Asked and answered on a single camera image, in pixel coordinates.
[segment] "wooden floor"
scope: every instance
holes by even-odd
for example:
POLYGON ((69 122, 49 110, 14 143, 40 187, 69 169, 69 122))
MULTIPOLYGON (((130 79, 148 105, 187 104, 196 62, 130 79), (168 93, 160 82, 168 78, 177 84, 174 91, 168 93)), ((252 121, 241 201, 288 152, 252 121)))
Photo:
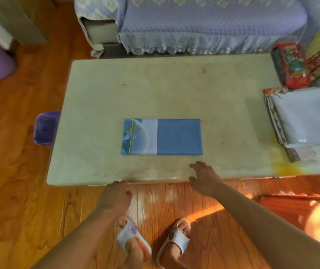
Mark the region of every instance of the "wooden floor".
MULTIPOLYGON (((53 187, 45 183, 50 156, 33 144, 39 113, 61 109, 72 60, 90 58, 73 12, 62 4, 47 46, 20 47, 19 68, 0 82, 0 268, 29 268, 94 208, 101 187, 53 187)), ((280 190, 320 194, 320 176, 227 181, 249 198, 280 190)), ((216 201, 188 183, 133 186, 129 214, 156 253, 179 217, 192 223, 182 257, 190 268, 269 268, 241 227, 216 201)), ((91 268, 113 269, 124 259, 112 229, 91 268)), ((154 268, 154 262, 145 266, 154 268)))

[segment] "coffee table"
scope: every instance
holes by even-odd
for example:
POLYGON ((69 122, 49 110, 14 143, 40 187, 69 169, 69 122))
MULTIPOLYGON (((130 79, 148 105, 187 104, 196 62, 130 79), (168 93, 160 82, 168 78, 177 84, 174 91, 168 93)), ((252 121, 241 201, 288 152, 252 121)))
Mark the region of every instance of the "coffee table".
POLYGON ((262 94, 278 86, 269 54, 74 61, 47 183, 183 182, 198 160, 225 179, 320 174, 278 143, 262 94), (122 156, 125 118, 201 119, 204 155, 122 156))

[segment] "slipper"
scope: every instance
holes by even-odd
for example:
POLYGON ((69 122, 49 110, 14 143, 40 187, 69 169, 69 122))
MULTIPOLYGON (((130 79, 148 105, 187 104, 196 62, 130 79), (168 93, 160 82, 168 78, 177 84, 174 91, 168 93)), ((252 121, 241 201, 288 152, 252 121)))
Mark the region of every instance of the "slipper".
POLYGON ((164 267, 160 265, 160 259, 162 257, 163 251, 166 245, 168 244, 168 242, 173 242, 180 248, 180 251, 181 251, 180 255, 184 253, 185 249, 187 248, 187 245, 189 244, 190 238, 186 237, 184 233, 182 233, 181 230, 179 229, 179 225, 181 225, 182 223, 185 223, 188 227, 190 227, 189 221, 187 221, 185 218, 178 219, 173 225, 173 228, 171 229, 165 242, 160 247, 158 255, 156 256, 156 263, 158 267, 162 269, 164 269, 164 267))
POLYGON ((125 249, 126 242, 131 238, 135 238, 137 243, 139 244, 142 252, 144 253, 144 262, 147 262, 151 257, 151 247, 150 247, 150 245, 143 238, 143 236, 141 236, 141 234, 140 234, 139 230, 137 229, 136 225, 134 224, 134 222, 130 218, 128 218, 126 216, 123 216, 121 218, 126 220, 127 223, 124 226, 123 230, 117 236, 116 240, 118 241, 120 246, 123 249, 125 249))

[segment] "red toy car packaging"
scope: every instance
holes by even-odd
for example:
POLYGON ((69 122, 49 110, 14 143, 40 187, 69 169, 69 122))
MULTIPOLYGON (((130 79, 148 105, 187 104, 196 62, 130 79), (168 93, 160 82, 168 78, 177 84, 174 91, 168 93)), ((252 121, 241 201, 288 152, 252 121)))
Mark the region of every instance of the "red toy car packaging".
POLYGON ((301 89, 311 85, 305 51, 299 43, 276 44, 271 56, 283 87, 301 89))

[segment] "hand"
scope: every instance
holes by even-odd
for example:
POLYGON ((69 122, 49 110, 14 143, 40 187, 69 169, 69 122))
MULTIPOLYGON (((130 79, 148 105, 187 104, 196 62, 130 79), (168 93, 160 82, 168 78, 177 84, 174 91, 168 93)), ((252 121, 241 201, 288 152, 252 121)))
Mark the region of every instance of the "hand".
POLYGON ((99 197, 94 212, 107 212, 112 217, 122 216, 129 208, 133 194, 129 191, 129 180, 114 181, 107 185, 99 197))
POLYGON ((197 178, 189 177, 192 187, 200 194, 213 197, 216 190, 216 185, 221 183, 220 176, 218 176, 211 166, 206 163, 197 161, 196 164, 189 164, 196 172, 197 178))

